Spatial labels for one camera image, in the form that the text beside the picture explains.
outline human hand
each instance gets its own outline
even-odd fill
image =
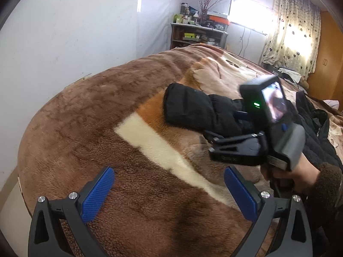
[[[307,160],[303,153],[301,153],[298,165],[293,171],[283,171],[277,167],[270,168],[270,165],[267,164],[261,166],[261,173],[267,181],[270,180],[271,177],[276,179],[292,179],[296,192],[309,195],[320,171]]]

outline blue textured pad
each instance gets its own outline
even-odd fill
[[[224,181],[245,219],[255,222],[258,217],[257,204],[230,167],[225,169]]]
[[[81,218],[84,223],[93,221],[114,183],[114,170],[107,168],[102,177],[89,192],[82,204]]]

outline person's arm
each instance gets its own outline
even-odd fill
[[[268,180],[268,170],[261,167]],[[294,190],[307,195],[305,208],[311,229],[323,226],[330,242],[330,249],[324,256],[341,256],[343,252],[343,176],[339,167],[323,163],[315,168],[304,155],[292,172],[272,169],[274,178],[288,178],[294,181]]]

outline floor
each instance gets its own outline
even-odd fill
[[[0,212],[0,229],[18,257],[27,257],[31,216],[17,183]]]

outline blanket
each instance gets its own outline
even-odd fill
[[[224,185],[225,164],[210,161],[203,137],[164,122],[163,94],[180,82],[240,98],[238,86],[264,73],[222,49],[195,44],[67,87],[37,112],[20,144],[18,171],[29,211],[39,196],[65,198],[110,165],[116,182],[89,223],[110,256],[229,256],[250,222]],[[295,102],[295,89],[283,84]],[[343,143],[342,125],[331,114],[331,142]],[[336,150],[343,156],[341,145]],[[270,190],[258,167],[238,169],[260,190]],[[82,256],[64,229],[75,255]],[[272,234],[273,227],[259,256]]]

